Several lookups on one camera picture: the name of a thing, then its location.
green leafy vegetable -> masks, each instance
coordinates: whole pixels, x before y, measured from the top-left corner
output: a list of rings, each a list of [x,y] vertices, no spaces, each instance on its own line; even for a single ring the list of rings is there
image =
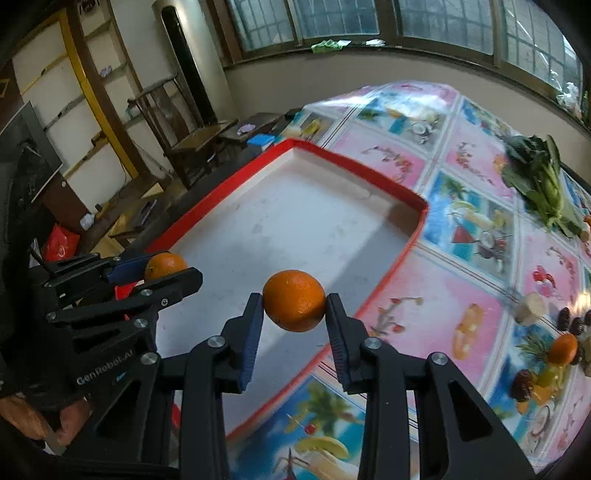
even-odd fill
[[[565,236],[578,236],[582,215],[565,201],[560,184],[560,153],[551,135],[540,137],[517,135],[505,141],[509,164],[502,170],[508,187],[514,187],[535,209],[546,228],[558,227]]]

metal screw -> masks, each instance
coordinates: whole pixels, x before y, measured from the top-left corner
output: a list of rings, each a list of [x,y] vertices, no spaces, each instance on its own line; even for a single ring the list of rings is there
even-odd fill
[[[135,319],[134,320],[134,325],[137,328],[146,328],[148,326],[148,320],[146,320],[146,319]]]
[[[443,366],[447,363],[449,358],[445,353],[435,352],[431,355],[431,360],[433,360],[434,364]]]
[[[154,365],[158,361],[158,354],[155,352],[148,352],[142,355],[139,359],[144,365]]]
[[[363,341],[363,344],[371,350],[377,350],[378,348],[380,348],[382,346],[382,341],[376,337],[367,337]]]
[[[226,344],[226,339],[220,335],[214,335],[207,339],[207,344],[212,348],[220,348]]]

wall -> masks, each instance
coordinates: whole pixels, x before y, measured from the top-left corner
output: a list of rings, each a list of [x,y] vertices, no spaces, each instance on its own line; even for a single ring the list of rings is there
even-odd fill
[[[174,72],[152,3],[154,0],[111,0],[125,48],[144,88]]]
[[[552,134],[562,160],[591,182],[591,138],[581,129],[521,89],[439,59],[391,51],[297,53],[238,65],[226,76],[241,118],[282,113],[364,85],[410,79],[447,83],[524,135]]]
[[[59,63],[38,78],[57,59],[61,59]],[[23,102],[31,102],[41,125],[47,125],[66,105],[82,96],[82,90],[66,56],[66,47],[57,22],[16,52],[12,63]],[[84,98],[46,131],[47,138],[63,162],[62,173],[86,155],[92,148],[90,138],[99,131],[99,124]],[[95,204],[109,200],[126,180],[112,149],[105,148],[101,153],[97,163],[88,162],[82,165],[68,180],[91,212],[95,211]]]

wooden chair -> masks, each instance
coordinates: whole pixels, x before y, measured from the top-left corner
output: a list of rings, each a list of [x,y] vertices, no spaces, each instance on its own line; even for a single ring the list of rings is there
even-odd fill
[[[181,95],[188,106],[197,128],[190,131],[187,122],[168,95],[165,85],[174,83],[177,93]],[[203,126],[199,112],[191,108],[178,83],[178,76],[160,80],[142,90],[135,98],[128,100],[128,106],[137,107],[150,126],[152,133],[164,151],[174,171],[183,182],[185,188],[191,188],[199,178],[211,173],[209,160],[215,158],[216,150],[213,145],[217,136],[226,128],[236,123],[221,122],[216,125]],[[191,175],[191,167],[197,167],[197,174]]]

wooden shelf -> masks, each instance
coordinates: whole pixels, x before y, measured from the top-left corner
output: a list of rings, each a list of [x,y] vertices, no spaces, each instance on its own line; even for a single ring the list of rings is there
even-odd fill
[[[68,103],[64,108],[62,108],[55,117],[49,120],[47,125],[43,127],[43,131],[47,132],[61,117],[63,117],[66,113],[72,110],[76,105],[78,105],[82,100],[84,100],[84,98],[84,93],[81,93],[79,96],[74,98],[70,103]]]
[[[125,73],[125,69],[127,68],[127,62],[123,62],[121,65],[119,65],[117,68],[114,68],[113,71],[111,73],[109,73],[108,75],[106,75],[105,77],[101,77],[101,79],[104,82],[110,82],[111,80],[117,78],[119,75],[121,75],[122,73]]]
[[[36,83],[37,83],[39,80],[41,80],[41,79],[43,78],[43,76],[44,76],[44,75],[45,75],[47,72],[49,72],[49,71],[50,71],[52,68],[54,68],[54,67],[57,67],[57,66],[58,66],[58,65],[59,65],[59,64],[62,62],[62,60],[65,60],[66,58],[68,58],[68,55],[67,55],[67,53],[63,53],[63,54],[62,54],[62,55],[60,55],[58,58],[56,58],[56,59],[52,60],[51,62],[49,62],[49,64],[47,64],[47,65],[46,65],[46,67],[45,67],[45,68],[43,68],[43,70],[41,71],[41,73],[40,73],[40,74],[39,74],[39,75],[38,75],[38,76],[37,76],[35,79],[33,79],[33,80],[32,80],[32,81],[29,83],[29,85],[27,85],[27,86],[26,86],[26,87],[23,89],[23,91],[21,92],[21,96],[22,96],[22,95],[24,95],[25,93],[27,93],[27,92],[28,92],[28,91],[31,89],[31,87],[32,87],[33,85],[35,85],[35,84],[36,84]]]
[[[103,33],[108,32],[110,28],[111,28],[111,19],[108,19],[104,23],[101,23],[101,25],[96,27],[94,30],[92,30],[91,32],[86,34],[84,36],[84,39],[86,41],[92,40],[93,38],[98,37],[99,35],[102,35]]]
[[[139,113],[138,115],[135,115],[133,118],[129,118],[125,121],[122,120],[122,123],[125,128],[129,128],[132,125],[135,125],[136,123],[141,122],[143,119],[144,119],[144,116],[141,113]]]
[[[78,160],[74,165],[72,165],[66,172],[64,173],[64,178],[67,180],[69,179],[74,173],[78,171],[78,169],[84,165],[84,163],[88,162],[92,157],[94,157],[101,148],[105,145],[108,145],[109,141],[106,138],[101,138],[94,147],[92,147],[84,157]]]

